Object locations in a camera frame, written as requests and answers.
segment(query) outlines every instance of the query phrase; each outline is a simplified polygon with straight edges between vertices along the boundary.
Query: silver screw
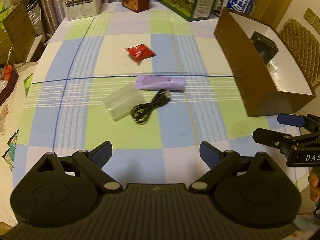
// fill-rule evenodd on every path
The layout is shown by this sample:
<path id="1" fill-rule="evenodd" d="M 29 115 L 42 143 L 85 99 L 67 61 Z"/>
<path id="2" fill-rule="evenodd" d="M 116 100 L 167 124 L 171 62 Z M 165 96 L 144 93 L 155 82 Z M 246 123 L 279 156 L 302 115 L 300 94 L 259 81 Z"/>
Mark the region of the silver screw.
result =
<path id="1" fill-rule="evenodd" d="M 117 182 L 112 181 L 112 182 L 107 182 L 107 183 L 104 185 L 104 187 L 105 187 L 106 189 L 109 189 L 109 190 L 116 190 L 116 189 L 120 188 L 120 184 L 117 183 Z"/>
<path id="2" fill-rule="evenodd" d="M 194 189 L 197 189 L 197 190 L 203 190 L 208 187 L 208 184 L 206 184 L 205 182 L 202 182 L 202 181 L 197 181 L 197 182 L 192 183 L 191 187 L 193 187 Z"/>

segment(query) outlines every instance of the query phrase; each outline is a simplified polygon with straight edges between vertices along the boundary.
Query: purple tube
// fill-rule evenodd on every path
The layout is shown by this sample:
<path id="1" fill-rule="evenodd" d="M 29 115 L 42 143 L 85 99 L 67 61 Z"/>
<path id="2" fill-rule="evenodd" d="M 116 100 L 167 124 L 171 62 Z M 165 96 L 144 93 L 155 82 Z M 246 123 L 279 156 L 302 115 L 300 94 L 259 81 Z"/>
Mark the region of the purple tube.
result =
<path id="1" fill-rule="evenodd" d="M 140 90 L 184 90 L 185 80 L 182 77 L 138 75 L 136 88 Z"/>

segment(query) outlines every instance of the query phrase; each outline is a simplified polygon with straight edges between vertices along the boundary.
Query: black box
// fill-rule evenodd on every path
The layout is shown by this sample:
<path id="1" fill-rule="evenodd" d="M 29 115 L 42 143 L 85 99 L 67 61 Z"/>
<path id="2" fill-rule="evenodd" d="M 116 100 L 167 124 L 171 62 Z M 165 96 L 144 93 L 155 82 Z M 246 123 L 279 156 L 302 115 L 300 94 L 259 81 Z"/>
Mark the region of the black box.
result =
<path id="1" fill-rule="evenodd" d="M 261 33 L 254 32 L 250 40 L 258 50 L 266 65 L 279 51 L 276 43 Z"/>

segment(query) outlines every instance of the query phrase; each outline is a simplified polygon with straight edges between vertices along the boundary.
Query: human hand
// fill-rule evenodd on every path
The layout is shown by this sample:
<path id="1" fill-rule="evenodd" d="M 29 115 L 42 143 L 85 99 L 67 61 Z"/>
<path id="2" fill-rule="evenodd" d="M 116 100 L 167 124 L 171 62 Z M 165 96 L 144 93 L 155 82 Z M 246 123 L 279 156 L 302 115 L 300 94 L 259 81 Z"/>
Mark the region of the human hand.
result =
<path id="1" fill-rule="evenodd" d="M 319 177 L 313 172 L 313 168 L 309 174 L 309 183 L 310 183 L 310 198 L 313 202 L 317 202 L 320 197 L 320 188 L 317 187 L 319 184 Z"/>

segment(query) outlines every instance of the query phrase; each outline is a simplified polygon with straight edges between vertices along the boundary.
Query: nutrition label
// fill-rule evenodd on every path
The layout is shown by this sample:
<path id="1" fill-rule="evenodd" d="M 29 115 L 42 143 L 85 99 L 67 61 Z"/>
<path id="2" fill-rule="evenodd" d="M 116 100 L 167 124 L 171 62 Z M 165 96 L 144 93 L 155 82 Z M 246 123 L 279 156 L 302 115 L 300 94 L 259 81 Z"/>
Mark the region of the nutrition label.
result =
<path id="1" fill-rule="evenodd" d="M 197 0 L 193 18 L 208 17 L 211 13 L 214 0 Z"/>

